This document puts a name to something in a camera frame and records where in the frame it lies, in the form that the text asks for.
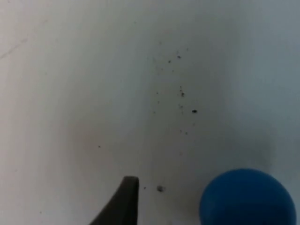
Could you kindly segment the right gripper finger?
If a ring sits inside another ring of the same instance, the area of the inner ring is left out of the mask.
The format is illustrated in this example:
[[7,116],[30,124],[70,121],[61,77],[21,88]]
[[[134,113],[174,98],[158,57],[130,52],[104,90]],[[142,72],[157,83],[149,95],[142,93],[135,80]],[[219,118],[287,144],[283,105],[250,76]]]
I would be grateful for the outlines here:
[[138,220],[139,178],[125,176],[118,189],[90,223],[91,225],[136,225]]

